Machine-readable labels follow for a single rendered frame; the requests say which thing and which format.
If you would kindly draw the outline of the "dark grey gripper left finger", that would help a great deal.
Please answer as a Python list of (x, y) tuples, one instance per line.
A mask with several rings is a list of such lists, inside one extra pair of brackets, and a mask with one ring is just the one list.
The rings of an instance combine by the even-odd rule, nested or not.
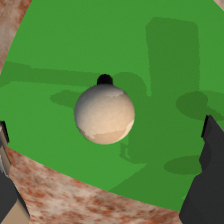
[(0, 121), (0, 224), (28, 224), (30, 214), (27, 206), (9, 178), (11, 162), (5, 151), (8, 143), (5, 121)]

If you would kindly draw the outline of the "green golf mat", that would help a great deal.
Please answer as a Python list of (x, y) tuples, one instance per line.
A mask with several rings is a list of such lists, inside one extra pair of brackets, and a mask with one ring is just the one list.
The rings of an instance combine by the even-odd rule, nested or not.
[[(114, 84), (132, 99), (120, 141), (87, 140), (79, 96)], [(0, 74), (8, 147), (71, 178), (179, 211), (206, 115), (224, 131), (224, 11), (214, 0), (32, 0)]]

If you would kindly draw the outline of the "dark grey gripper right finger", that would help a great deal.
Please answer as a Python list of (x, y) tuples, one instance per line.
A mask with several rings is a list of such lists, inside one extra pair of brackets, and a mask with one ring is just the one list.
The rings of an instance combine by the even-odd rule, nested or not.
[(201, 137), (202, 172), (193, 179), (179, 219), (182, 224), (224, 224), (224, 131), (212, 115), (206, 115)]

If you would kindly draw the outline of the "beige ball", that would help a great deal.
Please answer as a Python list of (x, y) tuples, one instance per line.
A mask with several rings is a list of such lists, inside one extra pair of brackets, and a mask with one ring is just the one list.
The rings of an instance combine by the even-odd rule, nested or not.
[(74, 108), (79, 132), (97, 144), (112, 144), (124, 138), (135, 118), (132, 100), (121, 88), (98, 84), (85, 90)]

